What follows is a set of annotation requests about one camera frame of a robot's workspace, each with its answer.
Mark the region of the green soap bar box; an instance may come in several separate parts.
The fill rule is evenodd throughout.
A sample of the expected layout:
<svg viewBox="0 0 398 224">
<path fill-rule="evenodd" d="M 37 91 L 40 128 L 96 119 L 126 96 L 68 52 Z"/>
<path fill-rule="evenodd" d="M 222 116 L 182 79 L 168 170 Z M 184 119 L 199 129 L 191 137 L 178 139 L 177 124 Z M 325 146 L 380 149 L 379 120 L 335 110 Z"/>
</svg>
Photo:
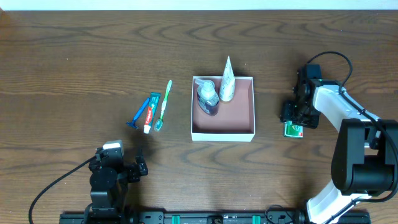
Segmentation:
<svg viewBox="0 0 398 224">
<path fill-rule="evenodd" d="M 286 121 L 284 123 L 284 137 L 303 138 L 303 127 L 296 125 L 291 121 Z"/>
</svg>

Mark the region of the green red toothpaste tube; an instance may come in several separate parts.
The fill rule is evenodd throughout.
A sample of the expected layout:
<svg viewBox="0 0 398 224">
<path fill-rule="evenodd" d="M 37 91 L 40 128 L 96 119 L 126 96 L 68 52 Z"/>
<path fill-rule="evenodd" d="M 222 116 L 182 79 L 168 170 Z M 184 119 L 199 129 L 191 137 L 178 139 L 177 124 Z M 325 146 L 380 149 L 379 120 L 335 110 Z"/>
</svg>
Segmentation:
<svg viewBox="0 0 398 224">
<path fill-rule="evenodd" d="M 149 134 L 149 132 L 150 132 L 160 97 L 161 97 L 160 93 L 152 92 L 150 94 L 150 100 L 149 100 L 149 104 L 148 104 L 146 120 L 144 123 L 144 134 Z"/>
</svg>

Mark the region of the blue disposable razor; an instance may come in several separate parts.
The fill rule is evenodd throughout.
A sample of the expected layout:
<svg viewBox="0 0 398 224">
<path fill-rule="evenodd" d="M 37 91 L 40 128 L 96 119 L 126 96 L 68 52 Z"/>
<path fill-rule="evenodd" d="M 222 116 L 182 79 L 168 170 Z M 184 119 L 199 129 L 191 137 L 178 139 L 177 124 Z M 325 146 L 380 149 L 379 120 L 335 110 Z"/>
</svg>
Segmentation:
<svg viewBox="0 0 398 224">
<path fill-rule="evenodd" d="M 141 114 L 144 112 L 145 108 L 147 107 L 147 105 L 149 104 L 150 98 L 147 98 L 143 104 L 141 105 L 141 107 L 138 109 L 138 111 L 136 112 L 136 114 L 134 115 L 133 119 L 131 121 L 128 121 L 126 124 L 129 127 L 132 127 L 134 129 L 139 129 L 139 127 L 136 125 L 136 121 L 139 119 L 139 117 L 141 116 Z"/>
</svg>

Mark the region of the green white toothbrush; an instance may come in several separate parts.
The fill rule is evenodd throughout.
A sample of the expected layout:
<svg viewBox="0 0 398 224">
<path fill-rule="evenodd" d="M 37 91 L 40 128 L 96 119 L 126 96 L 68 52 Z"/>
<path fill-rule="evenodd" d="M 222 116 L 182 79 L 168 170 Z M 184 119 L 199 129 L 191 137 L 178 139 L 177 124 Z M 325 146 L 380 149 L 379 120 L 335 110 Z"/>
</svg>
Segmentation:
<svg viewBox="0 0 398 224">
<path fill-rule="evenodd" d="M 169 80 L 167 87 L 166 87 L 166 91 L 165 91 L 165 96 L 164 96 L 164 100 L 162 102 L 162 106 L 161 106 L 161 112 L 160 112 L 160 118 L 156 121 L 155 123 L 155 130 L 156 131 L 160 131 L 163 125 L 163 117 L 164 117 L 164 113 L 165 113 L 165 109 L 167 107 L 167 100 L 169 97 L 169 93 L 170 90 L 172 88 L 172 80 Z"/>
</svg>

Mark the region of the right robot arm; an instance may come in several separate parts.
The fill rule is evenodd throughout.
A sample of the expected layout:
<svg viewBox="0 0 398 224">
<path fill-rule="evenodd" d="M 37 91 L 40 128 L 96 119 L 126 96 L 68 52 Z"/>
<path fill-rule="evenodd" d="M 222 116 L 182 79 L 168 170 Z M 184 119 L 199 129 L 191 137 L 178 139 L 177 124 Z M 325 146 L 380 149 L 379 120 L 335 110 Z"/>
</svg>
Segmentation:
<svg viewBox="0 0 398 224">
<path fill-rule="evenodd" d="M 331 180 L 309 199 L 300 222 L 338 223 L 361 202 L 381 203 L 397 193 L 397 121 L 368 112 L 336 80 L 304 79 L 282 106 L 283 123 L 315 129 L 324 114 L 338 131 Z"/>
</svg>

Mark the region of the clear pump soap bottle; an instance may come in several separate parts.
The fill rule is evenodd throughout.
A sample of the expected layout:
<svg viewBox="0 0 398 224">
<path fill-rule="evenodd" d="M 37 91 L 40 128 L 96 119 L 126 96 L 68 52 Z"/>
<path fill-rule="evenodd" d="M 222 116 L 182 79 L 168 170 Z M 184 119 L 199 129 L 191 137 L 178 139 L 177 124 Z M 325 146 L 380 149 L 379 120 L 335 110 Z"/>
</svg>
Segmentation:
<svg viewBox="0 0 398 224">
<path fill-rule="evenodd" d="M 218 113 L 220 98 L 215 90 L 215 84 L 212 80 L 196 79 L 197 98 L 200 108 L 209 116 L 215 116 Z"/>
</svg>

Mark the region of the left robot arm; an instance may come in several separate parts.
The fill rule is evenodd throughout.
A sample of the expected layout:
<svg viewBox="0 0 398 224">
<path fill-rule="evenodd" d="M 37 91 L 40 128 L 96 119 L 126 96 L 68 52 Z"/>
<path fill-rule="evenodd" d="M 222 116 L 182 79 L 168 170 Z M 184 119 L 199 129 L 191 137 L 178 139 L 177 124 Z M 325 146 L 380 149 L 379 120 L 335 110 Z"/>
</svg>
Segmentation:
<svg viewBox="0 0 398 224">
<path fill-rule="evenodd" d="M 92 209 L 94 218 L 119 218 L 124 216 L 125 199 L 130 183 L 140 181 L 148 174 L 142 153 L 136 161 L 126 164 L 121 148 L 98 148 L 89 163 Z"/>
</svg>

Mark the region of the white lotion tube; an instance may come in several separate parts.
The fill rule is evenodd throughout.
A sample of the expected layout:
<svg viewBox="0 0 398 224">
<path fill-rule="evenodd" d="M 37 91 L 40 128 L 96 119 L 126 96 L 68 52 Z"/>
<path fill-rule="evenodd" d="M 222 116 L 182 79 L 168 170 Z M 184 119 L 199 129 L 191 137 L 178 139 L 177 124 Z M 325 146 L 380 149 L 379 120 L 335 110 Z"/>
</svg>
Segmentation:
<svg viewBox="0 0 398 224">
<path fill-rule="evenodd" d="M 220 100 L 224 102 L 229 102 L 233 99 L 235 91 L 235 83 L 236 83 L 235 76 L 233 73 L 231 60 L 230 57 L 228 57 L 226 60 L 226 65 L 224 68 L 223 77 L 220 86 L 220 92 L 219 92 Z"/>
</svg>

